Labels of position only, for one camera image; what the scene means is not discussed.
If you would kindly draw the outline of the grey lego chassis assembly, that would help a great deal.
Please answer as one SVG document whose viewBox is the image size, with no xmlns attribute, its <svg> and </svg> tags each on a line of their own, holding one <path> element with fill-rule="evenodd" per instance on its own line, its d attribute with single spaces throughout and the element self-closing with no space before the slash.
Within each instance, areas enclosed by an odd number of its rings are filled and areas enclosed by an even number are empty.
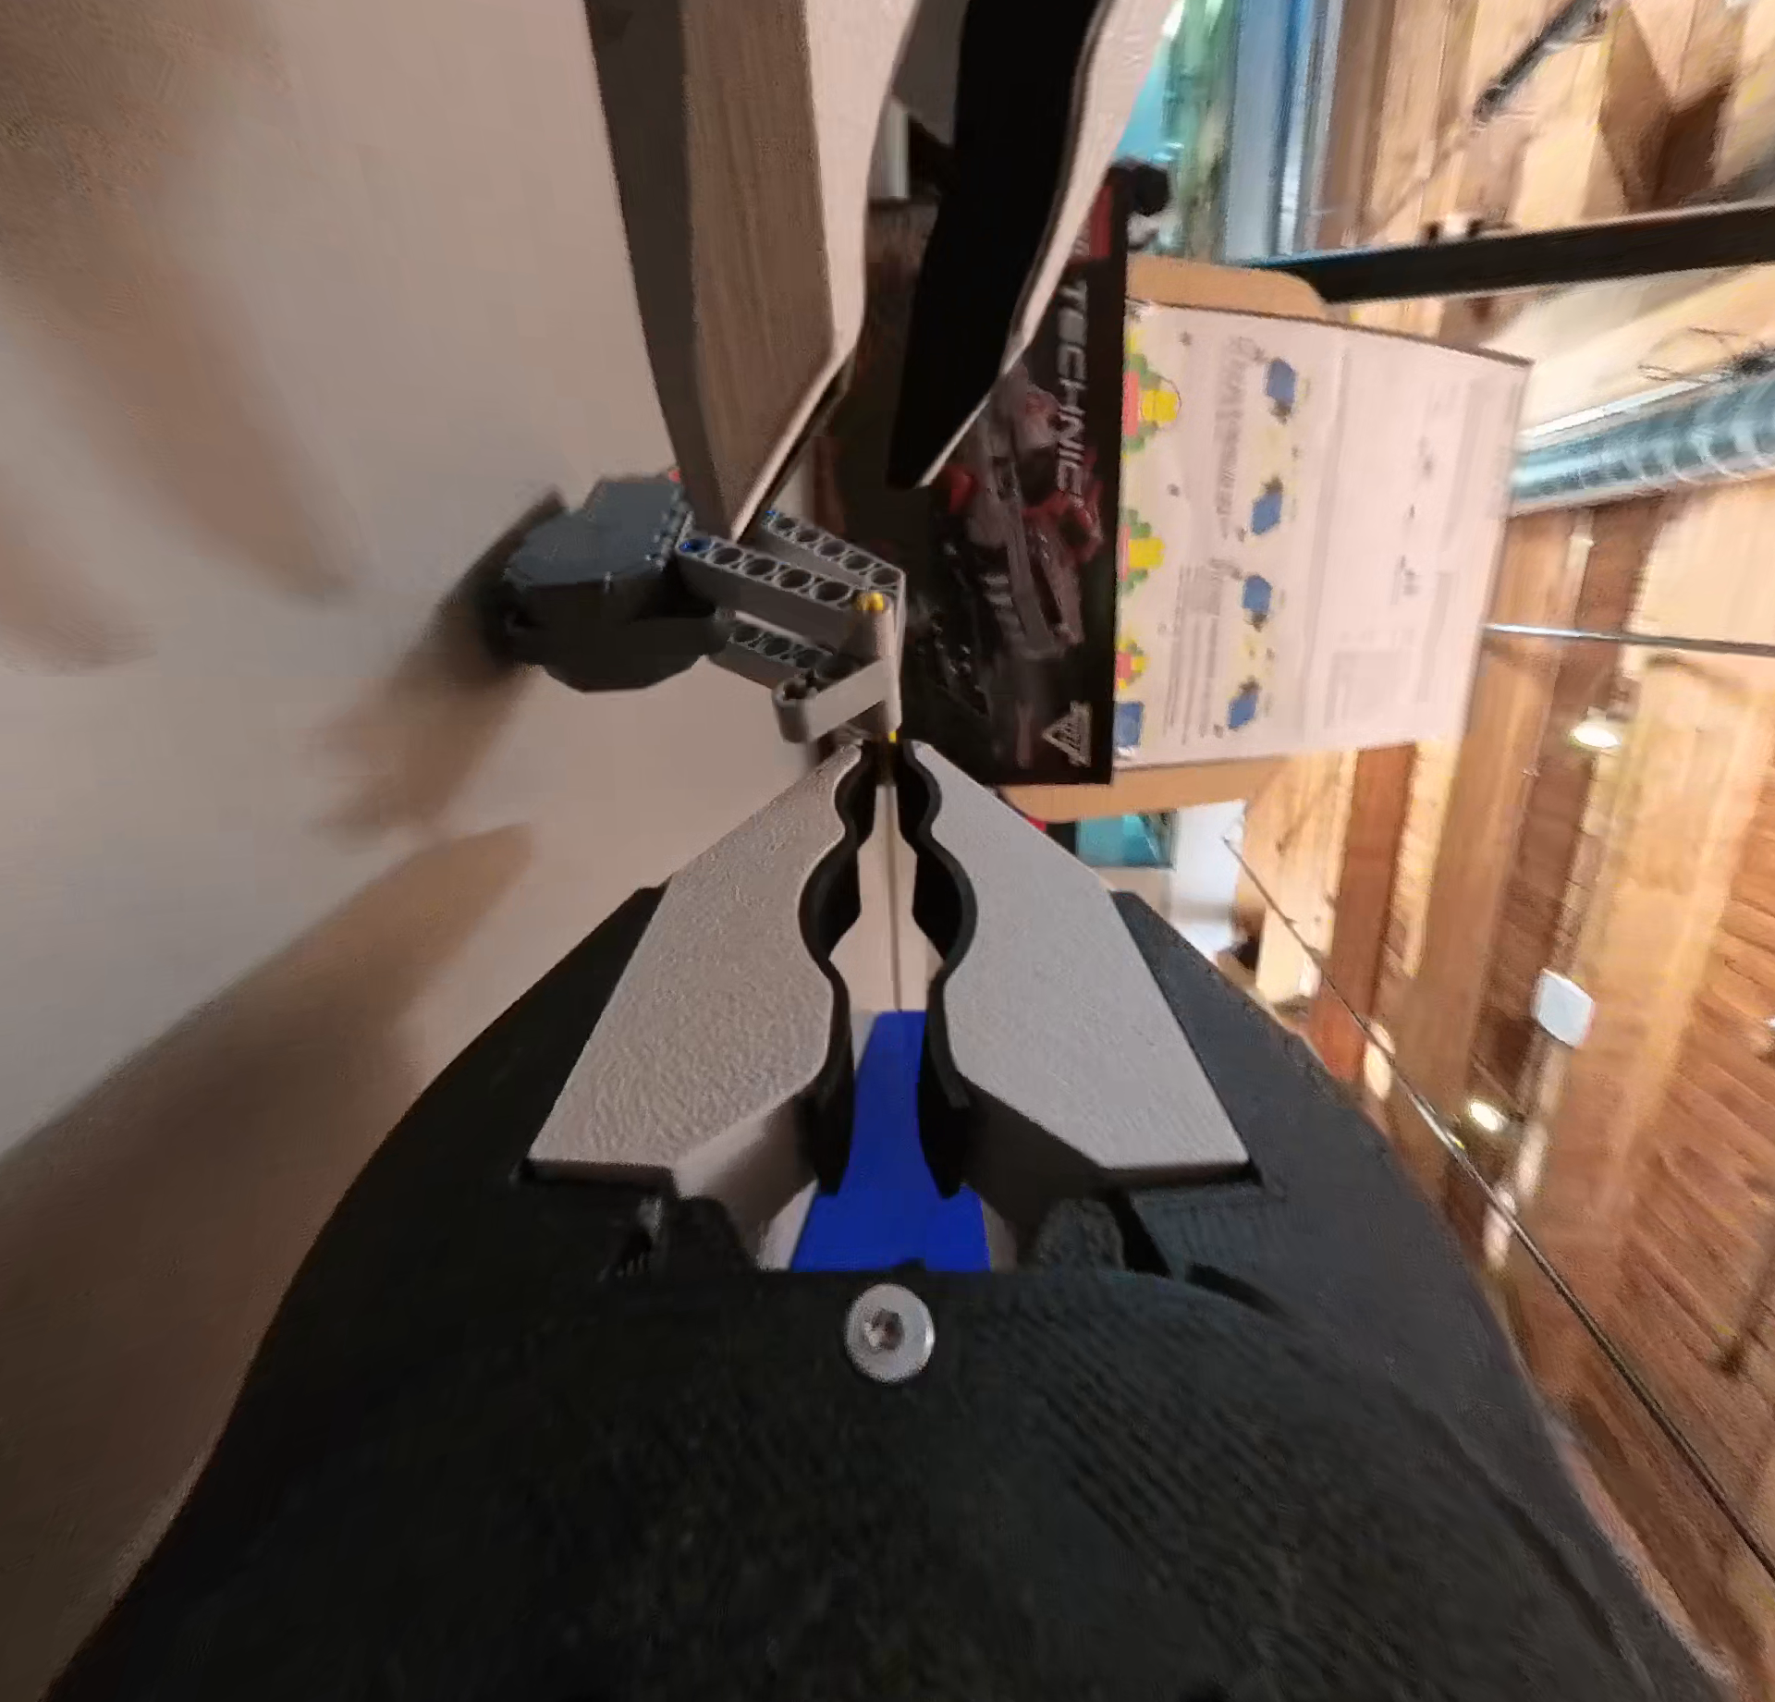
<svg viewBox="0 0 1775 1702">
<path fill-rule="evenodd" d="M 765 508 L 714 534 L 676 471 L 551 506 L 482 595 L 486 643 L 583 694 L 641 692 L 712 665 L 771 694 L 781 736 L 900 738 L 900 568 Z"/>
</svg>

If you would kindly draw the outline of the black metal bar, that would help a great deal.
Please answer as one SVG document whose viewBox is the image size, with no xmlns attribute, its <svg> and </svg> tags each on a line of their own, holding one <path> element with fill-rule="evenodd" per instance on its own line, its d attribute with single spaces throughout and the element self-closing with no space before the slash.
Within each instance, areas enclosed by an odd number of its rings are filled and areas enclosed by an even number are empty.
<svg viewBox="0 0 1775 1702">
<path fill-rule="evenodd" d="M 1730 272 L 1774 261 L 1774 203 L 1669 209 L 1576 227 L 1239 263 L 1330 306 L 1475 298 Z"/>
</svg>

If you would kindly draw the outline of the black lego set box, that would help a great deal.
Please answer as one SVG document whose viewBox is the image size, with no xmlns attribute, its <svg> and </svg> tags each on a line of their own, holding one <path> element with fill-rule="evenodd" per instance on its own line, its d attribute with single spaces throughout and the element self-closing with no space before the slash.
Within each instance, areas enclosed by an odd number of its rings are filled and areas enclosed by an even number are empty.
<svg viewBox="0 0 1775 1702">
<path fill-rule="evenodd" d="M 924 492 L 902 734 L 995 790 L 1114 774 L 1130 215 L 1116 169 L 1029 344 Z"/>
</svg>

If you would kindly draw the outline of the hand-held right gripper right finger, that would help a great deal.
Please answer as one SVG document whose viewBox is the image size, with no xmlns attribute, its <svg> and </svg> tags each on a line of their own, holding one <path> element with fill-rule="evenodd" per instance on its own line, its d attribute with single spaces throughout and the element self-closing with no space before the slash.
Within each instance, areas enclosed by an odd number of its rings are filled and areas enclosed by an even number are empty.
<svg viewBox="0 0 1775 1702">
<path fill-rule="evenodd" d="M 918 1126 L 1003 1267 L 1063 1206 L 1253 1180 L 1185 1025 L 1098 875 L 926 742 L 900 746 L 928 984 Z"/>
</svg>

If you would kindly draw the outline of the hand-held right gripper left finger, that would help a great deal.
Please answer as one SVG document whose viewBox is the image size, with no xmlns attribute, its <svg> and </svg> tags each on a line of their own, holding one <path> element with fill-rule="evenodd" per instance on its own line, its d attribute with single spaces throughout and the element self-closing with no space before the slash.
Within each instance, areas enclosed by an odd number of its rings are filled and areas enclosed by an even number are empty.
<svg viewBox="0 0 1775 1702">
<path fill-rule="evenodd" d="M 876 778 L 857 742 L 672 877 L 528 1164 L 720 1206 L 787 1267 L 847 1170 L 855 1047 L 833 952 Z"/>
</svg>

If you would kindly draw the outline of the blue plastic storage bin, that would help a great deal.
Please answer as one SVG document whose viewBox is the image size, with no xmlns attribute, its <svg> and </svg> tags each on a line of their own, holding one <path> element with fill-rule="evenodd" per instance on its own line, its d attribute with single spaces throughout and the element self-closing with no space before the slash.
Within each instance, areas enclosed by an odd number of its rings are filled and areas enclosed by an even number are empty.
<svg viewBox="0 0 1775 1702">
<path fill-rule="evenodd" d="M 964 1188 L 948 1198 L 920 1132 L 926 1015 L 876 1017 L 855 1071 L 847 1172 L 819 1192 L 797 1237 L 793 1273 L 991 1271 L 985 1206 Z"/>
</svg>

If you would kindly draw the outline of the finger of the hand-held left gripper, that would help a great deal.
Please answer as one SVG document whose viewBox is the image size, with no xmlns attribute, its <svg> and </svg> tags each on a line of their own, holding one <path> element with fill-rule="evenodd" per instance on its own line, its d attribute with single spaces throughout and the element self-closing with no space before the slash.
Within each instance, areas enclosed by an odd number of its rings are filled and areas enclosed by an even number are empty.
<svg viewBox="0 0 1775 1702">
<path fill-rule="evenodd" d="M 809 0 L 583 0 L 654 389 L 740 538 L 841 379 Z"/>
<path fill-rule="evenodd" d="M 1047 314 L 1177 0 L 922 0 L 898 78 L 944 171 L 886 482 L 922 486 Z"/>
</svg>

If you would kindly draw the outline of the silver ventilation duct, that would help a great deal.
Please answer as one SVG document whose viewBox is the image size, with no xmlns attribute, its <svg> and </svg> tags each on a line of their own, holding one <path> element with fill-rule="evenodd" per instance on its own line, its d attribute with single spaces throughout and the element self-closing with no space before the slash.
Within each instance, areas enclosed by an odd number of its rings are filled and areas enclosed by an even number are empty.
<svg viewBox="0 0 1775 1702">
<path fill-rule="evenodd" d="M 1774 476 L 1772 362 L 1617 407 L 1582 429 L 1524 439 L 1512 473 L 1512 512 L 1595 508 Z"/>
</svg>

